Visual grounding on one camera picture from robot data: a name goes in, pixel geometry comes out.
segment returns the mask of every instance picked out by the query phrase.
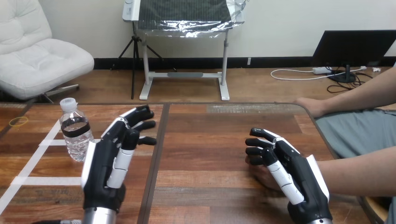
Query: plastic water bottle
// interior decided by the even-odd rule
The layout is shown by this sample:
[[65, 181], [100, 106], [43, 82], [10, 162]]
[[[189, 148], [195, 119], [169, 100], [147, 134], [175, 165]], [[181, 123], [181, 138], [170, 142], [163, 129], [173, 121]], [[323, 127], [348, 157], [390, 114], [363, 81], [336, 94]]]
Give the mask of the plastic water bottle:
[[60, 105], [63, 114], [59, 122], [61, 123], [67, 150], [74, 160], [82, 162], [85, 160], [89, 141], [95, 141], [88, 119], [82, 111], [77, 109], [74, 98], [63, 99]]

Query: white cable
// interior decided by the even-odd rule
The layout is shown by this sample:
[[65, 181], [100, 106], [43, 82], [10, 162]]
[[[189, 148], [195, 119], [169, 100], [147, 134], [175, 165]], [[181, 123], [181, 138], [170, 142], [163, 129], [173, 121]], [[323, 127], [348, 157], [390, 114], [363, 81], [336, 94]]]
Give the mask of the white cable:
[[[365, 70], [365, 69], [366, 69], [365, 66], [361, 66], [359, 69], [351, 70], [351, 72], [354, 72], [354, 71], [361, 71], [361, 70]], [[278, 77], [275, 77], [275, 76], [273, 75], [273, 73], [276, 72], [276, 71], [296, 71], [296, 72], [302, 72], [302, 73], [311, 73], [311, 72], [313, 72], [313, 70], [311, 70], [311, 71], [299, 71], [299, 70], [291, 70], [291, 69], [277, 69], [277, 70], [272, 71], [272, 72], [271, 72], [271, 76], [272, 76], [273, 78], [279, 79], [279, 80], [315, 80], [315, 79], [327, 78], [327, 77], [331, 77], [331, 76], [338, 76], [338, 75], [345, 74], [345, 72], [342, 72], [342, 73], [338, 73], [338, 74], [334, 74], [334, 75], [320, 76], [320, 77], [316, 77], [316, 78], [278, 78]]]

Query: white armchair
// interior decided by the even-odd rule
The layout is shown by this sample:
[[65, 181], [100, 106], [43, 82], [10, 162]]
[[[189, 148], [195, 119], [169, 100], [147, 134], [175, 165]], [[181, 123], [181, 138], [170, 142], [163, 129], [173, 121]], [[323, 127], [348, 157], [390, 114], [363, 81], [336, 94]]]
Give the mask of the white armchair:
[[93, 69], [93, 57], [74, 44], [52, 39], [38, 0], [0, 0], [0, 90], [29, 99], [78, 85], [55, 87]]

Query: computer monitor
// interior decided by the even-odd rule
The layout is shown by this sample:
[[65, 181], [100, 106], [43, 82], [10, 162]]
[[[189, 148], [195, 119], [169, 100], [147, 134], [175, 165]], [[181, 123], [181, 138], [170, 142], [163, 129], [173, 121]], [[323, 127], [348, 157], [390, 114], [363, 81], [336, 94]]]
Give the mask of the computer monitor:
[[350, 66], [380, 61], [395, 40], [396, 30], [326, 30], [313, 54], [312, 64], [345, 67], [344, 75], [329, 78], [351, 83], [356, 77], [350, 73]]

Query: gray shorts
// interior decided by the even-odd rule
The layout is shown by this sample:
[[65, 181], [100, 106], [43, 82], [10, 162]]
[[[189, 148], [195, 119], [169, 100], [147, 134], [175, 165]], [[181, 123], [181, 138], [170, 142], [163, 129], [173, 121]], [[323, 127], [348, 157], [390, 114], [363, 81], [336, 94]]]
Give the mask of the gray shorts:
[[[317, 124], [340, 158], [349, 158], [396, 146], [396, 112], [380, 109], [333, 113]], [[396, 224], [396, 197], [386, 224]]]

